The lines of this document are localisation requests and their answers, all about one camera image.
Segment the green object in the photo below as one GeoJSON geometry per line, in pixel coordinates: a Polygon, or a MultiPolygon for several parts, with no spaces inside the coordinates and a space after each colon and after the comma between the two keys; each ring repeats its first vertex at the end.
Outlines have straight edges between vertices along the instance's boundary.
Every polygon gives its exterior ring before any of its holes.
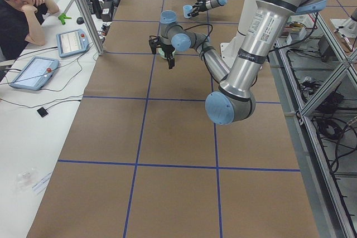
{"type": "Polygon", "coordinates": [[[58,16],[58,20],[61,21],[62,25],[66,24],[65,19],[72,19],[71,17],[67,17],[65,13],[62,13],[61,15],[58,16]]]}

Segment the computer mouse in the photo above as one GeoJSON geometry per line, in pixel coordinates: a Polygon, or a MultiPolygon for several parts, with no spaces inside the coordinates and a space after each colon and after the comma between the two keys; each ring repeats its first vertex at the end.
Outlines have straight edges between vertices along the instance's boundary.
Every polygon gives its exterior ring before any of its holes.
{"type": "Polygon", "coordinates": [[[77,18],[77,24],[82,25],[84,23],[84,20],[82,17],[77,18]]]}

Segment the cup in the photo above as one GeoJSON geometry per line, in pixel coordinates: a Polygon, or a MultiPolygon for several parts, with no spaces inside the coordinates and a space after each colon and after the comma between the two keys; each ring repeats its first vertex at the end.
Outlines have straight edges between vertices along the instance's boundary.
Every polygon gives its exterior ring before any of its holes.
{"type": "Polygon", "coordinates": [[[184,17],[186,19],[192,18],[189,13],[191,13],[193,7],[191,5],[184,5],[184,17]]]}

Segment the black shirt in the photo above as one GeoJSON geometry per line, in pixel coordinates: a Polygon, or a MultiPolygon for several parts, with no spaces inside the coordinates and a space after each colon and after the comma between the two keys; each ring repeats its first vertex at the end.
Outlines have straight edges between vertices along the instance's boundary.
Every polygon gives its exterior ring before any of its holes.
{"type": "MultiPolygon", "coordinates": [[[[47,7],[45,4],[41,4],[36,8],[36,18],[42,24],[47,7]]],[[[28,33],[25,14],[11,7],[4,0],[0,0],[0,47],[6,60],[14,60],[21,54],[28,44],[25,41],[28,33]]]]}

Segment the man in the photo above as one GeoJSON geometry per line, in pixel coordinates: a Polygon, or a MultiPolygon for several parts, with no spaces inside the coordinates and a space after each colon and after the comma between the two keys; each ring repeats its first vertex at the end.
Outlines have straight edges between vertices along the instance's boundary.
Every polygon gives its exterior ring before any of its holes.
{"type": "Polygon", "coordinates": [[[0,0],[0,47],[5,59],[16,59],[28,43],[43,46],[43,15],[58,11],[53,0],[0,0]]]}

